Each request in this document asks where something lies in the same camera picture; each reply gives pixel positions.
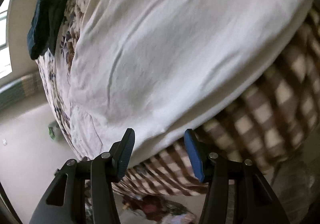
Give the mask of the left striped curtain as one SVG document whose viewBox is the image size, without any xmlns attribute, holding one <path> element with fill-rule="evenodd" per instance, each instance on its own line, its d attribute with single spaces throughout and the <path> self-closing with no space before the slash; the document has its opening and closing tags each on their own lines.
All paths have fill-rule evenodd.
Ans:
<svg viewBox="0 0 320 224">
<path fill-rule="evenodd" d="M 18 78 L 1 87 L 1 111 L 29 96 L 43 91 L 39 71 Z"/>
</svg>

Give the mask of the floral bed quilt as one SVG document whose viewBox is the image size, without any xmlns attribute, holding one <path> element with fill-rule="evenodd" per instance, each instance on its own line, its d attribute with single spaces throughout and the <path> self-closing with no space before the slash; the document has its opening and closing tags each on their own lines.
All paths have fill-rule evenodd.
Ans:
<svg viewBox="0 0 320 224">
<path fill-rule="evenodd" d="M 36 62 L 39 67 L 42 84 L 53 115 L 62 131 L 62 135 L 77 158 L 85 153 L 72 136 L 70 127 L 70 77 L 76 44 L 80 38 L 80 27 L 89 0 L 67 0 L 55 53 L 47 51 Z"/>
</svg>

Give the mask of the plastic bag with green item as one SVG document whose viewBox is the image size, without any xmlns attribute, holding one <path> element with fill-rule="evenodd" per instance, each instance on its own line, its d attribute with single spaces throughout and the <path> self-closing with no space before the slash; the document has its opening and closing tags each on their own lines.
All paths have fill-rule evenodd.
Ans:
<svg viewBox="0 0 320 224">
<path fill-rule="evenodd" d="M 60 127 L 56 122 L 48 125 L 49 136 L 52 140 L 57 141 L 60 138 Z"/>
</svg>

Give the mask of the checkered bed sheet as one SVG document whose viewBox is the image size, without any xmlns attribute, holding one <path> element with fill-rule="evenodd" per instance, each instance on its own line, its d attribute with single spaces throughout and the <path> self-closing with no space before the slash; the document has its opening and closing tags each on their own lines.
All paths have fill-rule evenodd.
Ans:
<svg viewBox="0 0 320 224">
<path fill-rule="evenodd" d="M 195 131 L 223 156 L 246 158 L 266 173 L 286 160 L 319 124 L 319 8 L 305 21 L 273 64 L 235 101 Z M 130 168 L 114 192 L 128 196 L 205 194 L 179 139 Z"/>
</svg>

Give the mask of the window with white frame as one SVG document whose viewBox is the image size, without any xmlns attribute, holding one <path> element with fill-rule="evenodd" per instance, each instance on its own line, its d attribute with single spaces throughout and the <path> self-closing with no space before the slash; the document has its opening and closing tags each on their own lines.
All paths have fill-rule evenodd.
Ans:
<svg viewBox="0 0 320 224">
<path fill-rule="evenodd" d="M 8 44 L 8 13 L 11 0 L 4 0 L 0 12 L 0 78 L 12 73 L 10 51 Z"/>
</svg>

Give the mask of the white pants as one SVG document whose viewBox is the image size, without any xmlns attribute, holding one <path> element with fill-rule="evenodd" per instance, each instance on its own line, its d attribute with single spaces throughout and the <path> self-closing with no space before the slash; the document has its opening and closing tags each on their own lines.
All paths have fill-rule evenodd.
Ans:
<svg viewBox="0 0 320 224">
<path fill-rule="evenodd" d="M 239 97 L 293 37 L 312 0 L 89 0 L 70 76 L 70 127 L 95 158 L 136 133 L 130 165 Z"/>
</svg>

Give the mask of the folded dark denim jeans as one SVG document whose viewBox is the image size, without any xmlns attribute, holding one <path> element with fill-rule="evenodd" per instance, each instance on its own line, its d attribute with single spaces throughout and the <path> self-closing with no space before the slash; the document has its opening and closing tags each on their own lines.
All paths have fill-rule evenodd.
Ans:
<svg viewBox="0 0 320 224">
<path fill-rule="evenodd" d="M 27 48 L 32 60 L 47 51 L 55 54 L 57 36 L 68 0 L 37 0 L 31 27 L 27 34 Z"/>
</svg>

